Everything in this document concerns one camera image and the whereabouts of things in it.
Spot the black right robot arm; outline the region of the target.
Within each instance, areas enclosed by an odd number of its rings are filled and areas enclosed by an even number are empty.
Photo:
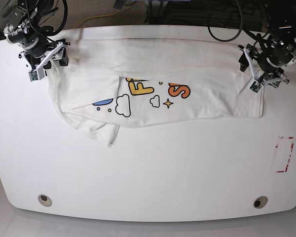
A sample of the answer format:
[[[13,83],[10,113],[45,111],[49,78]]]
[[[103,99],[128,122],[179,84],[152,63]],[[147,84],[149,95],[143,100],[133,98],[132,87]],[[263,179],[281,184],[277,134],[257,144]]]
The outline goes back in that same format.
[[[54,1],[19,0],[17,8],[22,12],[22,16],[18,25],[8,24],[3,31],[10,44],[18,44],[23,49],[18,57],[25,60],[31,81],[44,78],[53,61],[57,61],[61,67],[68,65],[66,48],[70,43],[65,39],[51,39],[63,30],[67,21],[68,4],[65,0],[62,3],[63,20],[56,30],[52,26],[39,25],[42,17],[58,10],[53,7]]]

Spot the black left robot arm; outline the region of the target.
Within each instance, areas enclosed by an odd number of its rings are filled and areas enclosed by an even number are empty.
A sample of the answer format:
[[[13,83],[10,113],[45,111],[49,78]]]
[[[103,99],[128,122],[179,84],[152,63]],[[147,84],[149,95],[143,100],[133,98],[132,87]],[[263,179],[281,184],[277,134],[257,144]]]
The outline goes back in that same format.
[[[254,35],[245,29],[255,43],[238,46],[242,51],[240,71],[250,68],[253,81],[249,83],[249,89],[255,93],[259,93],[265,85],[277,88],[282,81],[288,84],[283,67],[296,62],[296,42],[288,8],[277,0],[268,0],[263,13],[267,21],[265,35]]]

